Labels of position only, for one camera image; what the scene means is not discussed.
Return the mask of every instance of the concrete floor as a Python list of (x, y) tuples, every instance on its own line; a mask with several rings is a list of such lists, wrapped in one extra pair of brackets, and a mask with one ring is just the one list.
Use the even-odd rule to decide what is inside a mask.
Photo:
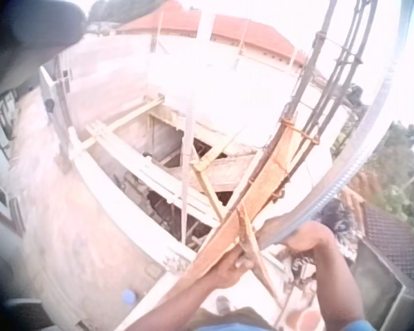
[(26, 233), (15, 258), (17, 283), (42, 299), (63, 330), (79, 330), (80, 320), (91, 330), (113, 330), (133, 308), (123, 291), (142, 297), (161, 268), (116, 227), (75, 169), (63, 174), (55, 163), (58, 141), (39, 89), (19, 107), (10, 196), (21, 199)]

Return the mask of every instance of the person's right hand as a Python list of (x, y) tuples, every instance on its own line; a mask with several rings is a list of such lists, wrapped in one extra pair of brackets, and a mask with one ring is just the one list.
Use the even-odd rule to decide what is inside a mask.
[(319, 245), (331, 244), (334, 240), (334, 234), (325, 225), (309, 221), (292, 233), (283, 244), (291, 250), (305, 252)]

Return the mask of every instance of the person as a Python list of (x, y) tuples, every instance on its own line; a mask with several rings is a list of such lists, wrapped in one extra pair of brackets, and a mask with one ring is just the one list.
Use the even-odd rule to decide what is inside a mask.
[[(284, 242), (291, 250), (313, 253), (316, 265), (317, 300), (328, 331), (370, 331), (374, 328), (365, 321), (359, 288), (344, 257), (337, 247), (331, 230), (316, 221), (309, 221)], [(236, 266), (242, 254), (237, 245), (190, 287), (169, 298), (145, 314), (127, 330), (197, 330), (197, 331), (262, 331), (274, 330), (254, 311), (247, 319), (242, 314), (235, 320), (204, 321), (188, 328), (198, 308), (213, 290), (234, 286), (251, 268), (247, 263)]]

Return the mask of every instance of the dark roof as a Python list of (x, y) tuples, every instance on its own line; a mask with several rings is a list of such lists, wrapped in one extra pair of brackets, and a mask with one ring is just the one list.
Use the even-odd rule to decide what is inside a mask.
[[(201, 17), (199, 10), (184, 10), (178, 2), (167, 1), (157, 11), (123, 25), (118, 28), (118, 31), (156, 31), (159, 25), (159, 13), (161, 12), (164, 13), (161, 31), (196, 32), (198, 30)], [(291, 42), (278, 33), (276, 29), (266, 24), (248, 21), (239, 17), (216, 15), (212, 34), (235, 40), (239, 43), (247, 23), (248, 26), (244, 37), (245, 44), (282, 55), (289, 59), (292, 57), (295, 48)], [(306, 56), (302, 51), (297, 53), (295, 62), (301, 65), (305, 64)]]
[(364, 204), (364, 209), (366, 237), (414, 281), (414, 231), (411, 226), (367, 203)]

